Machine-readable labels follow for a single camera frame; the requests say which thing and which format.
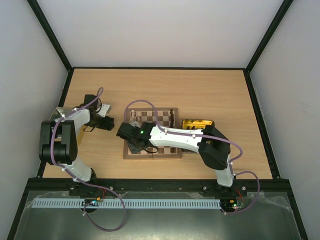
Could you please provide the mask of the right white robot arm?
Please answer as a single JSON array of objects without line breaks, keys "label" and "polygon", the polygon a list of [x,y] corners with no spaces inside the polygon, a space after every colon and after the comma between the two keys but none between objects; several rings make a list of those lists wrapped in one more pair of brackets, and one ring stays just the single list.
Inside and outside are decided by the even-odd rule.
[{"label": "right white robot arm", "polygon": [[147,148],[174,147],[200,155],[204,164],[215,171],[218,191],[229,196],[236,189],[231,170],[231,144],[212,125],[204,129],[177,129],[145,122],[140,127],[121,123],[116,136],[125,140],[131,153]]}]

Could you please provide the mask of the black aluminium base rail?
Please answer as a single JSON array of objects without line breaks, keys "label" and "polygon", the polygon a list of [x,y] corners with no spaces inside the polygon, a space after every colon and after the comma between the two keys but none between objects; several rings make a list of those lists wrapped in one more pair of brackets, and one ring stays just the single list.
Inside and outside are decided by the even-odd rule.
[{"label": "black aluminium base rail", "polygon": [[[247,193],[257,192],[287,192],[292,193],[291,185],[287,179],[237,179],[232,187],[218,185],[216,180],[164,180],[164,179],[98,179],[99,186],[113,189],[118,194],[126,192],[186,192],[198,193],[204,197],[232,198]],[[71,196],[101,197],[100,188],[86,186],[73,182],[69,178],[30,178],[24,192],[29,191],[67,191]]]}]

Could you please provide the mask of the silver tin lid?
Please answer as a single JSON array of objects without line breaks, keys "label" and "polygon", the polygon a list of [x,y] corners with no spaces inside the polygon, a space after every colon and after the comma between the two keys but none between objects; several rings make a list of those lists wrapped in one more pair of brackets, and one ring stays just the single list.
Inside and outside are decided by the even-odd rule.
[{"label": "silver tin lid", "polygon": [[80,107],[56,107],[49,120],[55,142],[77,147],[82,142],[85,124],[89,122],[89,112]]}]

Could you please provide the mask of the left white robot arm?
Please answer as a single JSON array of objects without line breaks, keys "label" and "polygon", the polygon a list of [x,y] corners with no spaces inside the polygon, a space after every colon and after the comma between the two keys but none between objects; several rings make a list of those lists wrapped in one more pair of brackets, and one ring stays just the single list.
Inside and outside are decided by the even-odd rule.
[{"label": "left white robot arm", "polygon": [[39,159],[69,173],[74,182],[94,184],[96,173],[78,156],[78,144],[87,127],[114,128],[114,118],[107,116],[110,110],[111,105],[102,103],[98,94],[86,94],[83,103],[74,108],[55,108],[50,119],[41,123]]}]

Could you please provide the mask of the wooden chess board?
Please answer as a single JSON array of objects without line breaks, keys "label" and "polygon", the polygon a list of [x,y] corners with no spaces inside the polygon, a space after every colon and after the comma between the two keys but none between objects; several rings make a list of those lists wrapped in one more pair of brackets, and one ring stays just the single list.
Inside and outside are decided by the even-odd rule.
[{"label": "wooden chess board", "polygon": [[[160,107],[157,113],[151,107],[147,108],[129,108],[125,111],[125,121],[141,127],[143,123],[158,123],[166,128],[178,128],[179,111],[175,107]],[[123,159],[142,160],[142,159],[180,159],[182,150],[172,146],[160,146],[158,148],[148,147],[135,154],[131,153],[128,144],[123,145]]]}]

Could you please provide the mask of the black frame post left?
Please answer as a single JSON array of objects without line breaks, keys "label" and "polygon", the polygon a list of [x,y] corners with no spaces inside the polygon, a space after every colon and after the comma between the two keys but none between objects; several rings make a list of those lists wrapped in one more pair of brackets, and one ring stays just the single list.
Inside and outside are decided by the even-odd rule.
[{"label": "black frame post left", "polygon": [[70,72],[73,67],[72,67],[70,61],[68,60],[61,44],[59,43],[52,27],[50,26],[49,21],[47,20],[38,1],[37,0],[27,0],[27,3],[29,4],[35,17],[37,18],[38,22],[40,23],[42,29],[44,30],[46,36],[48,37],[51,45],[53,46],[55,52],[57,53],[58,57],[60,58],[65,69],[67,70],[67,72]]}]

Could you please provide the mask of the black frame post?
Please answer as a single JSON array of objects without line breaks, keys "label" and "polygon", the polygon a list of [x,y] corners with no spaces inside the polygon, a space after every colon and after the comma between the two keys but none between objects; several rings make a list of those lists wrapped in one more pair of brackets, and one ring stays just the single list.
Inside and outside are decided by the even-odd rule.
[{"label": "black frame post", "polygon": [[251,57],[249,63],[247,64],[245,71],[244,71],[245,75],[249,75],[250,72],[255,67],[255,65],[258,62],[259,58],[261,57],[263,51],[267,47],[268,43],[270,42],[271,38],[273,37],[274,33],[276,32],[278,26],[282,22],[283,18],[285,17],[286,13],[288,12],[288,10],[293,2],[294,2],[294,0],[283,0],[282,1],[279,9],[277,10],[275,16],[273,17],[265,34],[263,35],[259,45],[257,46],[253,56]]},{"label": "black frame post", "polygon": [[47,20],[38,1],[37,0],[27,0],[27,3],[29,4],[35,17],[37,18],[38,22],[40,23],[42,29],[44,30],[46,36],[48,37],[51,45],[53,46],[55,52],[57,53],[58,57],[60,58],[65,69],[67,70],[67,72],[70,72],[73,67],[72,67],[70,61],[68,60],[61,44],[59,43],[52,27],[50,26],[49,21]]}]

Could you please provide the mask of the gold tin with pieces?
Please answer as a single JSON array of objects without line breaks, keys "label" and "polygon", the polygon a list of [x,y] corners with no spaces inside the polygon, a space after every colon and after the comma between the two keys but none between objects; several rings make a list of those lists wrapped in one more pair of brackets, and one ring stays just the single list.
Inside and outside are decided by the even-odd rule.
[{"label": "gold tin with pieces", "polygon": [[205,119],[183,119],[181,122],[181,128],[183,130],[198,130],[197,134],[202,133],[206,126],[215,126],[215,122]]}]

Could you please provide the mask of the black frame post right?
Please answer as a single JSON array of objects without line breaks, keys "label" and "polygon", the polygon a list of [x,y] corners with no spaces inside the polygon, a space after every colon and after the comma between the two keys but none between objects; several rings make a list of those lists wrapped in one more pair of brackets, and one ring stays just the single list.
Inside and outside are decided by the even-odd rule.
[{"label": "black frame post right", "polygon": [[263,51],[267,47],[268,43],[270,42],[271,38],[273,37],[274,33],[276,32],[278,26],[282,22],[283,18],[285,17],[286,13],[288,12],[288,10],[293,2],[294,2],[294,0],[283,0],[282,1],[279,9],[277,10],[275,16],[273,17],[265,34],[263,35],[259,45],[257,46],[253,56],[251,57],[249,63],[247,64],[245,71],[244,71],[245,75],[249,75],[250,72],[255,67],[255,65],[258,62],[259,58],[261,57]]}]

